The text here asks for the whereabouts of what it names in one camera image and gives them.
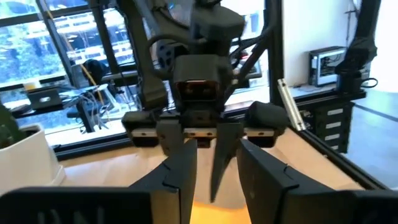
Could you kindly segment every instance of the white wall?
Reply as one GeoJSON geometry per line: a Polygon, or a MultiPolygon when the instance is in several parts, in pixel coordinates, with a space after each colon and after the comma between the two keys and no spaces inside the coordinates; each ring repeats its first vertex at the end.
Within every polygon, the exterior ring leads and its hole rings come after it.
{"type": "MultiPolygon", "coordinates": [[[[346,46],[350,0],[284,0],[284,66],[288,85],[308,81],[308,51],[346,46]]],[[[351,16],[352,37],[356,27],[351,16]]]]}

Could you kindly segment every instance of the white pot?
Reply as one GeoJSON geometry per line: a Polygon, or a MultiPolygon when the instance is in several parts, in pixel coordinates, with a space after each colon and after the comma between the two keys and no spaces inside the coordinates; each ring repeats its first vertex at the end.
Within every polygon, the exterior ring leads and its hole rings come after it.
{"type": "Polygon", "coordinates": [[[35,134],[0,149],[0,195],[31,186],[60,185],[65,177],[53,149],[47,144],[40,124],[22,127],[35,134]]]}

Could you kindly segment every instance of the wooden table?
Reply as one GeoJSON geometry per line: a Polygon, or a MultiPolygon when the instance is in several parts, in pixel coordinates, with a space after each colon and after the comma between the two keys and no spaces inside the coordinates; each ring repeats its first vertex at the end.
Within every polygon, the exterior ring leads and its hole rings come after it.
{"type": "MultiPolygon", "coordinates": [[[[362,189],[311,145],[287,130],[275,147],[276,158],[333,189],[362,189]]],[[[191,223],[250,223],[239,183],[236,158],[221,182],[215,203],[210,203],[210,172],[214,149],[198,150],[198,173],[191,223]]],[[[65,186],[128,186],[157,167],[165,156],[160,147],[125,149],[63,161],[65,186]]]]}

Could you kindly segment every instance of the floor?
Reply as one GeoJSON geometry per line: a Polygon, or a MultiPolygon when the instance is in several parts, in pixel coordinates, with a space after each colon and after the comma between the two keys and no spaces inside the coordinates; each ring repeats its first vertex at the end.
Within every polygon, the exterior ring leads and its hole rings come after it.
{"type": "Polygon", "coordinates": [[[390,188],[398,187],[398,123],[354,107],[346,157],[390,188]]]}
{"type": "Polygon", "coordinates": [[[368,90],[367,98],[354,101],[346,155],[390,188],[398,187],[397,98],[398,93],[368,90]]]}

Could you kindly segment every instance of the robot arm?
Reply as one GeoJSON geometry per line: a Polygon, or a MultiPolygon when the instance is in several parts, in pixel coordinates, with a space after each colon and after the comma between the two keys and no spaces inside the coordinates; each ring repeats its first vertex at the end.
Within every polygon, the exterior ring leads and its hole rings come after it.
{"type": "Polygon", "coordinates": [[[338,75],[336,90],[339,93],[359,91],[363,82],[360,70],[377,55],[374,33],[380,4],[381,0],[362,0],[354,39],[344,60],[335,68],[338,75]]]}

